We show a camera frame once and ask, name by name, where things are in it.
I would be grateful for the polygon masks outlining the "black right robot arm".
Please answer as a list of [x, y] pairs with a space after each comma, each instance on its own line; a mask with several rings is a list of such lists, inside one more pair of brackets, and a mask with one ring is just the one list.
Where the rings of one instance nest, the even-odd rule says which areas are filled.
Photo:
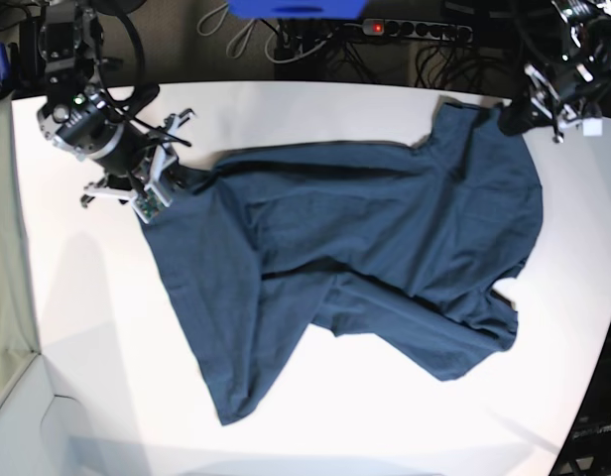
[[52, 1], [45, 8], [38, 50], [47, 102], [37, 114], [39, 129], [54, 147], [102, 168], [102, 179], [85, 188], [83, 206], [97, 197], [116, 199], [148, 222], [173, 203], [180, 184], [175, 146], [189, 144], [178, 131], [193, 112], [171, 114], [161, 126], [140, 120], [159, 86], [136, 82], [127, 98], [115, 98], [103, 79], [113, 61], [102, 46], [92, 2]]

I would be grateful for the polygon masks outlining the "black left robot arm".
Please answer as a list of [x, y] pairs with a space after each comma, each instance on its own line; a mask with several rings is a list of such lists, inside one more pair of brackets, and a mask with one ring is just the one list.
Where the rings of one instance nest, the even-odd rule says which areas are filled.
[[522, 66], [525, 84], [502, 109], [498, 126], [511, 137], [552, 128], [561, 144], [570, 128], [585, 137], [603, 135], [601, 101], [611, 91], [611, 1], [551, 1], [544, 29], [553, 42], [538, 42], [527, 11], [509, 3], [515, 28], [531, 57]]

